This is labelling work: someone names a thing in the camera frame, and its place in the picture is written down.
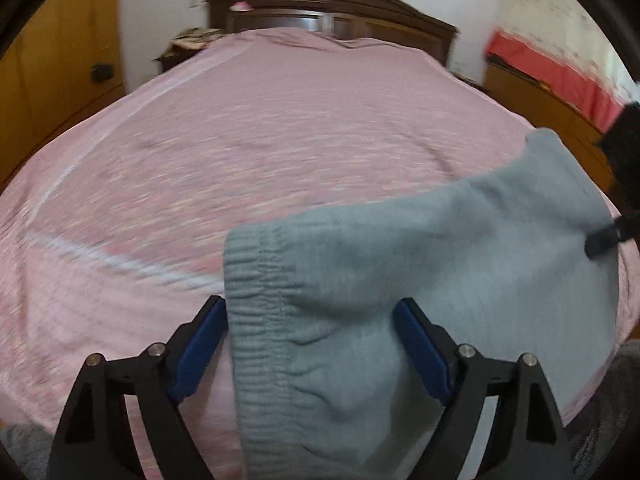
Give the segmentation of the grey fleece pants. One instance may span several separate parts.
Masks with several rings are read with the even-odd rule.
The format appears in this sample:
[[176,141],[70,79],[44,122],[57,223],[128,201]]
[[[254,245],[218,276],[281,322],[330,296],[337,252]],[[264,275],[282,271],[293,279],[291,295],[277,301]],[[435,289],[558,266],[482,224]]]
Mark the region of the grey fleece pants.
[[571,408],[616,343],[616,253],[584,252],[611,219],[558,136],[539,129],[484,176],[232,230],[224,290],[247,477],[408,472],[442,409],[394,330],[406,297],[484,356],[536,354]]

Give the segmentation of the wooden side cabinet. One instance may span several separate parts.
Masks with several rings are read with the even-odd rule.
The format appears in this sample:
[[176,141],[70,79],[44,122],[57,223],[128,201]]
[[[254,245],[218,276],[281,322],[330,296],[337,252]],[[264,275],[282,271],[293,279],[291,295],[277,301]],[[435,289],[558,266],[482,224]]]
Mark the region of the wooden side cabinet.
[[602,132],[582,113],[529,77],[491,55],[487,60],[484,89],[498,103],[527,119],[536,128],[555,131],[588,176],[612,200],[620,198],[614,174],[599,142]]

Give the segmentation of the patterned clothes pile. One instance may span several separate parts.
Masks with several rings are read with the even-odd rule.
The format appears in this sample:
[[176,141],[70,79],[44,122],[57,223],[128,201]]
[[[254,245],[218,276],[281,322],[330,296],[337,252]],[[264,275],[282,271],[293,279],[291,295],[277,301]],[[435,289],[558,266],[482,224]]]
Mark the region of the patterned clothes pile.
[[189,58],[193,58],[194,55],[205,50],[211,42],[223,36],[224,31],[220,28],[187,28],[169,41],[168,46],[155,59],[155,62],[160,66],[160,71],[166,73]]

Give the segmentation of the wooden wardrobe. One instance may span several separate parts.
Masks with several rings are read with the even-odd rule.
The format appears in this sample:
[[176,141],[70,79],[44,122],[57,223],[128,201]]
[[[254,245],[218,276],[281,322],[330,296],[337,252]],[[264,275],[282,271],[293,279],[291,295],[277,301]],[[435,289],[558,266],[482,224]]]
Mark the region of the wooden wardrobe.
[[[119,0],[46,0],[1,59],[1,185],[30,156],[125,95]],[[115,77],[90,79],[96,63]]]

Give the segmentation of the dark wooden headboard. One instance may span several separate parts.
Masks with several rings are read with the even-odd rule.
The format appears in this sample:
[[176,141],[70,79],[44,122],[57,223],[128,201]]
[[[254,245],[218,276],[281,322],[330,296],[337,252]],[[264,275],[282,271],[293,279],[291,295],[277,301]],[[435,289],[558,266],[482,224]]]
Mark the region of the dark wooden headboard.
[[207,0],[225,32],[298,27],[341,40],[374,38],[420,49],[446,65],[458,30],[401,0]]

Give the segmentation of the floral curtain with red band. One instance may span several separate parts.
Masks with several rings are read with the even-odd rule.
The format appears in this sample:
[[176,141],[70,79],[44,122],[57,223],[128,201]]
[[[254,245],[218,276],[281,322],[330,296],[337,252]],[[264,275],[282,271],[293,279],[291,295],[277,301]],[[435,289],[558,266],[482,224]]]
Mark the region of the floral curtain with red band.
[[577,0],[506,0],[485,54],[546,84],[602,131],[639,99],[639,85]]

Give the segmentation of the black device on wardrobe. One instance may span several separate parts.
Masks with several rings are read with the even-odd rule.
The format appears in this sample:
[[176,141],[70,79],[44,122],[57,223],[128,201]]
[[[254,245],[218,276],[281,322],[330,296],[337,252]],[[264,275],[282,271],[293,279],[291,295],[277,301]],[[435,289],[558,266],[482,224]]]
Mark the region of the black device on wardrobe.
[[91,67],[90,79],[95,84],[109,81],[115,77],[114,65],[110,63],[96,63]]

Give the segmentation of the pink floral bed cover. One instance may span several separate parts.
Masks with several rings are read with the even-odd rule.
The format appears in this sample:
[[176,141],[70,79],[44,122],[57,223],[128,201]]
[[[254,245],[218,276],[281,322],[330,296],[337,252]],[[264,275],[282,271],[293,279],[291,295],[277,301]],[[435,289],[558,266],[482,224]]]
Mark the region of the pink floral bed cover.
[[[532,127],[434,58],[375,39],[296,28],[216,40],[43,148],[1,196],[1,399],[53,440],[76,377],[166,342],[224,298],[224,243],[241,226],[421,195],[518,159]],[[571,408],[589,402],[616,343]],[[211,479],[246,474],[228,332],[179,405]],[[485,400],[462,471],[476,477],[497,400]],[[137,399],[145,473],[163,479]]]

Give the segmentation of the grey fluffy rug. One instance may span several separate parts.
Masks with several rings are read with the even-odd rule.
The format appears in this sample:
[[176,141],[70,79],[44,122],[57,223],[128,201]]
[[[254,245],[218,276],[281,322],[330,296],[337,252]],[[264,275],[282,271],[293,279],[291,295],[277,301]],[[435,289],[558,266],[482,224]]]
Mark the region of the grey fluffy rug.
[[1,442],[30,480],[47,478],[52,434],[36,424],[15,424],[1,430]]

